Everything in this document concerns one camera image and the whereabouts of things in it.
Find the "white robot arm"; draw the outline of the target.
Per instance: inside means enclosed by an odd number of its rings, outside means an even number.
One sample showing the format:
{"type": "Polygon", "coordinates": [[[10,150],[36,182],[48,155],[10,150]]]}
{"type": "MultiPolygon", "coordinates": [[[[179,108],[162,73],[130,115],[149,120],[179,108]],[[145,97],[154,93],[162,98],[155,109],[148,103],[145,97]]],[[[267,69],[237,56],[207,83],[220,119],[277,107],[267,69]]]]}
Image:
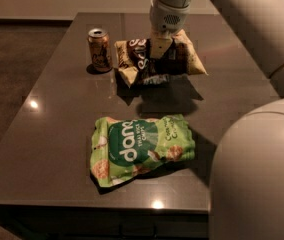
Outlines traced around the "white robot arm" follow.
{"type": "MultiPolygon", "coordinates": [[[[279,95],[234,123],[210,175],[209,240],[284,240],[284,0],[210,0],[279,95]]],[[[191,0],[151,0],[158,32],[191,0]]]]}

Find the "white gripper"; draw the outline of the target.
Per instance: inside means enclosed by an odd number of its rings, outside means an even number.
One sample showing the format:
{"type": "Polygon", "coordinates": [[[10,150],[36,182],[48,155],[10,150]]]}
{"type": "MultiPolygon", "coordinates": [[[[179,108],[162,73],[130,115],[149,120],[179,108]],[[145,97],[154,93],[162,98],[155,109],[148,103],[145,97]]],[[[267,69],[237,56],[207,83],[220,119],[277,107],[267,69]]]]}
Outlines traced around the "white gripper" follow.
{"type": "Polygon", "coordinates": [[[160,59],[173,42],[172,34],[179,32],[189,14],[190,6],[175,7],[161,0],[151,0],[150,57],[160,59]]]}

